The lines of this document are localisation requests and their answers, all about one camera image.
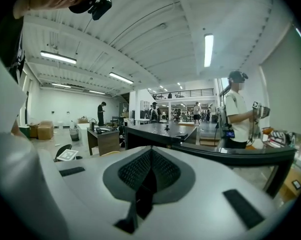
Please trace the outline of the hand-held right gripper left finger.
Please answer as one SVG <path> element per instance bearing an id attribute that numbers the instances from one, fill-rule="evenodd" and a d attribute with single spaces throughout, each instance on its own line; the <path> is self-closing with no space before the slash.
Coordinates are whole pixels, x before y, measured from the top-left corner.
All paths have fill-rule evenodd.
<path id="1" fill-rule="evenodd" d="M 152 224 L 144 222 L 133 233 L 116 227 L 132 218 L 131 201 L 121 200 L 104 184 L 104 171 L 114 163 L 134 159 L 150 147 L 119 154 L 52 164 L 52 195 L 67 225 L 70 240 L 151 240 Z"/>

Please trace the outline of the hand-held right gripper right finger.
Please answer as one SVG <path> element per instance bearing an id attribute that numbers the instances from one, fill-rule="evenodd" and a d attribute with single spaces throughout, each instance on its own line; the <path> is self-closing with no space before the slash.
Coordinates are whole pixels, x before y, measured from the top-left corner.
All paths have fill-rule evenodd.
<path id="1" fill-rule="evenodd" d="M 195 172 L 190 192 L 177 202 L 155 205 L 136 231 L 138 240 L 255 240 L 263 238 L 281 217 L 273 200 L 227 166 L 180 151 L 166 152 Z M 252 229 L 238 217 L 224 196 L 238 190 L 264 220 Z"/>

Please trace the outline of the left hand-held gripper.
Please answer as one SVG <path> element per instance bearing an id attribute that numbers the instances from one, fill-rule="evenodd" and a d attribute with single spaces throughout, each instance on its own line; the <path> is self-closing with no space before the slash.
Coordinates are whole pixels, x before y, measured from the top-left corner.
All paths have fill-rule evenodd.
<path id="1" fill-rule="evenodd" d="M 77 154 L 78 151 L 73 150 L 71 144 L 64 145 L 57 151 L 54 162 L 69 162 L 76 160 Z"/>

